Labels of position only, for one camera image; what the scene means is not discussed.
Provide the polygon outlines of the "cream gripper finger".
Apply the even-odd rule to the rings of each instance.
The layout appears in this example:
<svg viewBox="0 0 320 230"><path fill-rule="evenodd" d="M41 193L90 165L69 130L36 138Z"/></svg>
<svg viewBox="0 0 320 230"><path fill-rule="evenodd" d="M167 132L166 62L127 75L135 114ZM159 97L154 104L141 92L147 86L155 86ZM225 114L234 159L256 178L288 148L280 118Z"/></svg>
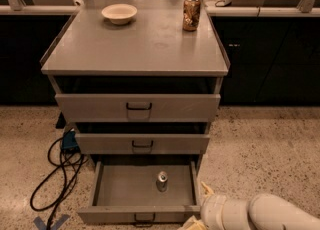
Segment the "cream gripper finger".
<svg viewBox="0 0 320 230"><path fill-rule="evenodd" d="M204 195L206 197L212 196L214 194L213 189L210 186L208 186L205 182L201 182L201 186L204 189Z"/></svg>
<svg viewBox="0 0 320 230"><path fill-rule="evenodd" d="M186 230L207 230L207 228L201 220L192 216L186 222Z"/></svg>

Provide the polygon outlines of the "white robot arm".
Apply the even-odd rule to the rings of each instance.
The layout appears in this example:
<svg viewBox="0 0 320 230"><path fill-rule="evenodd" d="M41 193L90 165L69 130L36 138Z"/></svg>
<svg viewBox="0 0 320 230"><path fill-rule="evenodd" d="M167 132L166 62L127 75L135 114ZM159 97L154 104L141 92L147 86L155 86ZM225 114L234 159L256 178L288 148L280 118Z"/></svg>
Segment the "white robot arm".
<svg viewBox="0 0 320 230"><path fill-rule="evenodd" d="M200 219L190 217L178 230L320 230L320 219L279 196L262 193L250 200L215 193L204 182Z"/></svg>

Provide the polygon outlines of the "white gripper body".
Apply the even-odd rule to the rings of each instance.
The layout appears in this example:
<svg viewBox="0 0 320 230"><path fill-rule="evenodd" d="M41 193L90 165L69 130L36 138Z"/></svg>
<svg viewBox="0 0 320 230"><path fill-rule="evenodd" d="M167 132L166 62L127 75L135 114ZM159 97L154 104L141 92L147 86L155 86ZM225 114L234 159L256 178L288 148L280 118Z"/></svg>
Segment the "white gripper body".
<svg viewBox="0 0 320 230"><path fill-rule="evenodd" d="M204 199L200 215L208 230L251 230L246 200L214 194Z"/></svg>

